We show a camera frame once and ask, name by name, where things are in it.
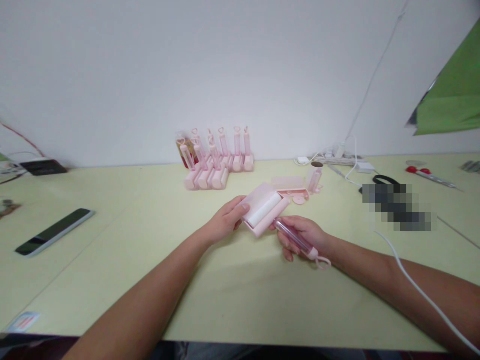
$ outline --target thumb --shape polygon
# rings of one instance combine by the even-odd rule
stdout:
[[[234,208],[226,218],[230,224],[236,224],[238,220],[242,218],[242,216],[246,215],[250,211],[250,205],[245,203],[243,205],[237,206]]]

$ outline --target red cable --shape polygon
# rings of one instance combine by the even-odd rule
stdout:
[[[10,126],[8,125],[5,125],[3,122],[0,121],[0,125],[2,125],[3,127],[7,128],[8,130],[10,130],[11,132],[17,134],[19,137],[21,137],[23,140],[25,140],[27,143],[29,143],[31,146],[33,146],[33,148],[35,150],[38,151],[38,153],[43,157],[43,158],[46,158],[45,154],[33,143],[31,142],[30,140],[28,140],[25,136],[23,136],[21,133],[19,133],[18,131],[12,129]]]

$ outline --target hand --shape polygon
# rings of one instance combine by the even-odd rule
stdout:
[[[246,196],[237,196],[227,202],[199,231],[211,244],[225,239],[242,224],[242,216],[250,211],[250,205],[244,204],[236,208]]]
[[[285,224],[295,228],[302,237],[312,244],[319,252],[320,256],[329,258],[332,254],[332,237],[322,230],[316,222],[301,216],[283,216],[281,218]],[[275,230],[275,226],[270,225],[270,230]],[[278,240],[283,246],[283,256],[289,262],[294,261],[292,253],[307,258],[300,249],[289,240],[282,232],[278,232]]]

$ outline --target white wall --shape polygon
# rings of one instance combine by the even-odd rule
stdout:
[[[4,1],[0,116],[69,166],[175,163],[177,130],[234,125],[259,159],[311,154],[347,135],[403,5]],[[405,125],[479,15],[476,0],[410,2],[354,129],[362,153],[445,151],[403,128],[414,146],[401,146],[389,123]],[[381,145],[362,132],[372,124]],[[4,129],[0,146],[30,149]]]

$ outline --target green fabric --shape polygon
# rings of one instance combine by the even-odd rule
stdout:
[[[415,135],[480,128],[480,20],[417,108]]]

